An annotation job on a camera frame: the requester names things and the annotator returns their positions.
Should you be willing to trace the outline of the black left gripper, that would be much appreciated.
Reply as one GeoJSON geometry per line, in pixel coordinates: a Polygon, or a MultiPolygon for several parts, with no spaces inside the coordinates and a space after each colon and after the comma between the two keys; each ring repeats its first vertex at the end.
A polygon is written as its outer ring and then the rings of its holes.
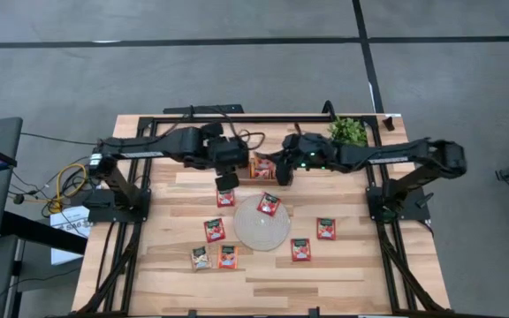
{"type": "MultiPolygon", "coordinates": [[[[201,132],[206,141],[205,163],[209,168],[216,170],[236,170],[237,172],[250,171],[250,159],[238,163],[236,168],[229,158],[234,150],[231,142],[224,136],[224,129],[220,123],[210,123],[201,127],[201,132]]],[[[237,142],[241,157],[249,157],[249,146],[243,141],[237,142]]]]}

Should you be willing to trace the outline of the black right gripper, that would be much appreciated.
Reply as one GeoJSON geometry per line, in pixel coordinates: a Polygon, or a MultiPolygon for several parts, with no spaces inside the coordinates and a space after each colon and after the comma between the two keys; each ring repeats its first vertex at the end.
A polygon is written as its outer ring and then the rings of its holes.
{"type": "Polygon", "coordinates": [[[287,135],[282,143],[283,150],[264,154],[255,152],[254,155],[261,158],[261,164],[281,163],[280,157],[284,157],[285,164],[292,168],[328,169],[336,163],[337,148],[333,141],[319,133],[303,133],[287,135]]]}

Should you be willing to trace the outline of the red tea bag packet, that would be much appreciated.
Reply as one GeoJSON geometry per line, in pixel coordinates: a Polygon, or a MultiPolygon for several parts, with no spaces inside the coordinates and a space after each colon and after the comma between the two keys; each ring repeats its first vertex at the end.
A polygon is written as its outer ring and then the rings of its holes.
{"type": "Polygon", "coordinates": [[[268,216],[274,216],[281,203],[281,200],[269,193],[263,193],[257,206],[257,210],[268,216]]]}
{"type": "Polygon", "coordinates": [[[323,240],[336,239],[336,220],[331,218],[318,218],[316,220],[317,238],[323,240]]]}
{"type": "Polygon", "coordinates": [[[291,255],[292,261],[310,261],[311,249],[308,238],[292,238],[291,239],[291,255]]]}
{"type": "Polygon", "coordinates": [[[224,223],[222,218],[213,219],[204,223],[206,240],[212,243],[226,238],[224,223]]]}
{"type": "Polygon", "coordinates": [[[232,189],[217,192],[217,206],[219,208],[233,207],[235,205],[235,195],[232,189]]]}

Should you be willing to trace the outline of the beige tea bag packet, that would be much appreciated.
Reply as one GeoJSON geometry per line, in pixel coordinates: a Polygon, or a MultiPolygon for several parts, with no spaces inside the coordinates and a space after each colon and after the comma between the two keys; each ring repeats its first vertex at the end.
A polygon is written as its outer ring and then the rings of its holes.
{"type": "Polygon", "coordinates": [[[191,253],[192,267],[194,271],[210,269],[212,267],[209,250],[207,247],[197,247],[191,253]]]}

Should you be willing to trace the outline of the brown wooden compartment box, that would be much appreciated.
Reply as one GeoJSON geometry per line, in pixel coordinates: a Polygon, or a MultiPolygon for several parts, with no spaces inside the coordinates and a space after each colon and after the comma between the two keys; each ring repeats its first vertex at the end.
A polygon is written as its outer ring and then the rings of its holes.
{"type": "MultiPolygon", "coordinates": [[[[258,158],[256,156],[251,156],[250,158],[250,161],[252,159],[256,159],[258,161],[258,163],[260,164],[260,161],[261,161],[261,158],[258,158]]],[[[259,179],[251,179],[249,177],[249,172],[237,172],[235,170],[238,178],[239,178],[239,182],[243,185],[274,185],[274,186],[279,186],[279,184],[277,183],[277,180],[276,180],[276,175],[275,175],[275,178],[274,179],[267,179],[266,177],[262,177],[262,178],[259,178],[259,179]]]]}

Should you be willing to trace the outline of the black flat mounting bar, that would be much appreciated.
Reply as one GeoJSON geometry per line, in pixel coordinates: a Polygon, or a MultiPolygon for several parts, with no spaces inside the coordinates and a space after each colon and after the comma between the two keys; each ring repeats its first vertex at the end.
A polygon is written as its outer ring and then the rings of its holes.
{"type": "Polygon", "coordinates": [[[220,105],[190,105],[186,107],[165,108],[163,114],[210,114],[223,112],[225,114],[244,113],[241,104],[220,104],[220,105]]]}

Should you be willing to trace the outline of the round woven beige placemat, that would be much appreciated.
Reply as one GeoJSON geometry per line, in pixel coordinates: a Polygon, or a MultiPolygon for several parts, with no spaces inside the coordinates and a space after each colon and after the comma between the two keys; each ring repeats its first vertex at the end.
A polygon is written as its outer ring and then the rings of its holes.
{"type": "Polygon", "coordinates": [[[238,240],[255,250],[268,252],[281,246],[289,235],[291,220],[285,207],[280,205],[273,216],[257,209],[262,195],[246,198],[236,208],[233,229],[238,240]]]}

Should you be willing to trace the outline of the green plant in white pot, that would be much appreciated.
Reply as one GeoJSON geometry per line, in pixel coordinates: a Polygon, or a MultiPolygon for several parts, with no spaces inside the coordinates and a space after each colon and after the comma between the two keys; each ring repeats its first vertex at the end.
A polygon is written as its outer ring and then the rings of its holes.
{"type": "Polygon", "coordinates": [[[361,122],[351,118],[337,117],[328,128],[330,137],[338,143],[366,147],[368,137],[361,122]]]}

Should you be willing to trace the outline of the white printed paper sheet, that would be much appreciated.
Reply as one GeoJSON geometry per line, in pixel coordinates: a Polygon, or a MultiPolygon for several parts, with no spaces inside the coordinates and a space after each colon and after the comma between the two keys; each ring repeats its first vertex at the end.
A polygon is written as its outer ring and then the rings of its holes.
{"type": "MultiPolygon", "coordinates": [[[[50,216],[50,225],[58,230],[67,231],[71,234],[87,239],[91,232],[88,221],[89,210],[83,206],[66,208],[62,212],[50,216]]],[[[53,266],[81,259],[83,254],[66,252],[52,248],[50,250],[50,263],[53,266]]]]}

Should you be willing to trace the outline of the black floor beam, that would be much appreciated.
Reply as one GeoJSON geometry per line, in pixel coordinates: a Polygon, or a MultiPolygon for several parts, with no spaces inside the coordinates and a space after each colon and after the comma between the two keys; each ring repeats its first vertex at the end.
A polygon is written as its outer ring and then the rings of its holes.
{"type": "Polygon", "coordinates": [[[5,211],[0,236],[9,235],[75,254],[84,254],[87,247],[86,238],[5,211]]]}

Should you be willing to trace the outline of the black aluminium table frame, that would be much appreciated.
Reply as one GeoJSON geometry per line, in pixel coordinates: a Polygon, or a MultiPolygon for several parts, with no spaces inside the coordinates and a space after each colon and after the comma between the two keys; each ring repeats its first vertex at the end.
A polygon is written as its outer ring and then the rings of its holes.
{"type": "MultiPolygon", "coordinates": [[[[368,145],[410,140],[387,132],[376,115],[357,119],[368,145]]],[[[200,115],[118,118],[113,138],[160,136],[174,129],[220,123],[225,137],[240,137],[255,152],[283,149],[287,135],[326,133],[332,121],[314,116],[200,115]]],[[[448,313],[437,297],[445,289],[432,237],[417,224],[378,223],[371,217],[368,190],[403,178],[418,163],[372,165],[343,174],[298,168],[289,186],[245,185],[232,189],[233,207],[217,206],[216,172],[186,168],[169,158],[121,160],[123,176],[151,191],[148,218],[140,223],[91,223],[72,314],[67,318],[133,315],[197,317],[297,315],[309,308],[323,314],[393,314],[425,318],[448,313]],[[285,242],[263,252],[243,245],[233,229],[238,205],[269,193],[281,200],[291,220],[285,242]],[[226,238],[206,240],[204,223],[222,218],[226,238]],[[336,239],[317,238],[316,220],[336,220],[336,239]],[[291,239],[309,239],[310,261],[292,261],[291,239]],[[210,269],[194,271],[191,253],[209,250],[210,269]],[[236,269],[220,269],[220,246],[236,246],[236,269]]]]}

